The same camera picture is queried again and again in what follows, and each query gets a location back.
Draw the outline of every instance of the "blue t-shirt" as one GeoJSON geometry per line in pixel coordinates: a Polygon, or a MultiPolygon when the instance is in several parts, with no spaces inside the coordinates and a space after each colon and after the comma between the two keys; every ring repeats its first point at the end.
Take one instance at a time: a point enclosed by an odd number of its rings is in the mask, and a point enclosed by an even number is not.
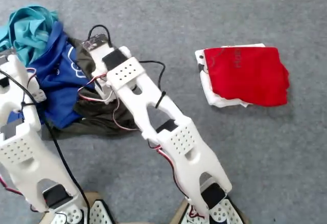
{"type": "Polygon", "coordinates": [[[45,53],[28,66],[37,70],[37,79],[47,98],[45,114],[57,128],[65,128],[81,118],[73,107],[78,88],[88,82],[75,63],[76,50],[67,39],[62,23],[55,22],[45,53]]]}

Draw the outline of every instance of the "dark green cloth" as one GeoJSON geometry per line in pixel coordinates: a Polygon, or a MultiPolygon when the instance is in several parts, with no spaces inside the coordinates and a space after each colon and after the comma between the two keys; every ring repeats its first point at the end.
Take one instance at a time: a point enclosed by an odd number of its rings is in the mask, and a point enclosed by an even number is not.
{"type": "MultiPolygon", "coordinates": [[[[95,64],[89,53],[80,45],[81,41],[70,38],[69,41],[76,48],[76,64],[82,69],[88,79],[92,78],[91,73],[95,70],[95,64]]],[[[83,89],[81,93],[87,97],[101,99],[101,97],[89,89],[83,89]]],[[[61,129],[62,132],[72,134],[94,134],[101,136],[113,136],[126,133],[127,130],[119,128],[112,120],[112,112],[117,106],[117,100],[106,105],[103,102],[87,101],[78,99],[74,106],[74,111],[80,114],[83,119],[74,122],[67,128],[61,129]]],[[[128,128],[136,128],[134,119],[125,105],[120,102],[118,110],[115,112],[117,122],[128,128]]]]}

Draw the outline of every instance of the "wooden base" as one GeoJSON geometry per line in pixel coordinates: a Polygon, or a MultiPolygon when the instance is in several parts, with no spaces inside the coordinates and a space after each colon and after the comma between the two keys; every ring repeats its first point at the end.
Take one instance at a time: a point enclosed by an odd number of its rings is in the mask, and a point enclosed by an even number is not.
{"type": "MultiPolygon", "coordinates": [[[[181,221],[187,206],[188,206],[188,202],[186,200],[184,200],[181,203],[181,205],[178,207],[178,209],[176,211],[176,214],[174,215],[174,217],[170,221],[170,224],[179,224],[179,222],[181,221]]],[[[245,214],[242,211],[240,211],[238,208],[236,208],[236,210],[241,215],[242,219],[244,220],[244,224],[250,224],[249,218],[247,218],[245,216],[245,214]]]]}
{"type": "MultiPolygon", "coordinates": [[[[90,206],[93,206],[94,202],[97,199],[102,199],[101,196],[97,192],[86,192],[85,193],[86,198],[90,204],[90,206]]],[[[39,222],[39,224],[51,224],[51,221],[53,220],[54,216],[51,213],[46,213],[42,220],[39,222]]],[[[129,222],[129,223],[120,223],[120,224],[151,224],[148,222],[129,222]]]]}

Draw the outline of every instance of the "black cable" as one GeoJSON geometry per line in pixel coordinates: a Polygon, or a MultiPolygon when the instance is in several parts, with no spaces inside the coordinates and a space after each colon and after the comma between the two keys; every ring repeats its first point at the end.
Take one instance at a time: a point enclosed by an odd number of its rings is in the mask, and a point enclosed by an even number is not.
{"type": "MultiPolygon", "coordinates": [[[[34,210],[32,205],[30,205],[30,210],[33,212],[33,213],[39,213],[37,210],[34,210]]],[[[65,214],[65,213],[59,213],[59,212],[55,212],[55,214],[57,215],[64,215],[66,217],[66,221],[65,222],[62,222],[62,224],[66,224],[67,223],[67,220],[68,220],[68,216],[65,214]]]]}
{"type": "MultiPolygon", "coordinates": [[[[17,81],[16,81],[12,76],[10,76],[9,74],[7,74],[7,73],[4,72],[3,70],[0,70],[0,73],[3,74],[3,75],[5,75],[6,77],[8,77],[8,78],[13,82],[13,83],[15,83],[18,87],[20,87],[20,88],[24,91],[24,93],[25,93],[28,97],[30,97],[30,99],[32,100],[33,104],[34,104],[35,106],[37,105],[37,102],[36,102],[36,100],[34,99],[33,95],[32,95],[32,94],[31,94],[31,93],[30,93],[30,92],[29,92],[29,91],[28,91],[24,86],[22,86],[22,85],[21,85],[19,82],[17,82],[17,81]]],[[[84,199],[84,201],[85,201],[85,203],[86,203],[86,207],[87,207],[87,224],[89,224],[89,221],[90,221],[90,204],[89,204],[89,202],[88,202],[88,200],[87,200],[87,198],[86,198],[86,196],[85,196],[85,193],[84,193],[82,187],[79,185],[79,183],[78,183],[77,180],[75,179],[75,177],[74,177],[74,175],[73,175],[71,169],[70,169],[69,166],[68,166],[68,163],[66,162],[66,160],[65,160],[65,158],[64,158],[64,156],[63,156],[63,154],[62,154],[62,151],[61,151],[61,149],[60,149],[60,146],[59,146],[59,144],[58,144],[58,141],[57,141],[57,139],[56,139],[56,137],[55,137],[55,133],[53,132],[53,130],[52,130],[50,124],[49,124],[48,121],[46,120],[44,110],[41,111],[41,116],[42,116],[42,119],[44,120],[44,124],[46,125],[46,127],[47,127],[47,129],[48,129],[48,131],[49,131],[49,133],[50,133],[50,135],[51,135],[51,137],[52,137],[52,139],[53,139],[53,142],[54,142],[54,144],[55,144],[55,146],[56,146],[56,148],[57,148],[58,154],[59,154],[59,156],[60,156],[60,158],[61,158],[61,160],[62,160],[62,163],[63,163],[64,166],[65,166],[65,169],[67,170],[69,176],[71,177],[72,181],[74,182],[74,184],[76,185],[76,187],[78,188],[78,190],[81,192],[81,195],[82,195],[82,197],[83,197],[83,199],[84,199]]]]}
{"type": "Polygon", "coordinates": [[[166,65],[160,61],[156,61],[156,60],[143,60],[143,61],[140,61],[140,63],[157,63],[157,64],[161,64],[162,65],[162,70],[160,72],[160,75],[159,75],[159,78],[158,78],[158,88],[160,89],[161,91],[161,79],[162,79],[162,76],[166,70],[166,65]]]}
{"type": "Polygon", "coordinates": [[[107,33],[107,36],[108,36],[108,44],[109,44],[109,47],[112,47],[112,43],[111,43],[111,38],[110,38],[110,33],[109,33],[109,30],[107,27],[105,27],[104,25],[95,25],[91,28],[91,30],[88,32],[88,36],[87,36],[87,40],[90,40],[91,38],[91,34],[92,34],[92,31],[95,29],[95,28],[103,28],[106,33],[107,33]]]}

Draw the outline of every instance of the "pile of clothes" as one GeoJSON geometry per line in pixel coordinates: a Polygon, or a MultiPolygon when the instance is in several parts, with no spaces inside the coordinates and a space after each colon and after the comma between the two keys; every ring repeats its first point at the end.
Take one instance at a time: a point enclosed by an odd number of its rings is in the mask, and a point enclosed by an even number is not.
{"type": "MultiPolygon", "coordinates": [[[[111,136],[125,132],[112,120],[116,101],[82,100],[78,89],[92,78],[95,64],[78,39],[69,38],[56,12],[41,6],[28,6],[13,12],[0,27],[0,52],[15,48],[27,68],[35,68],[40,88],[47,100],[40,105],[54,128],[69,133],[94,133],[111,136]]],[[[100,98],[92,84],[89,95],[100,98]]],[[[18,119],[12,113],[8,122],[18,119]]],[[[133,117],[124,105],[115,112],[115,119],[124,127],[135,127],[133,117]]]]}

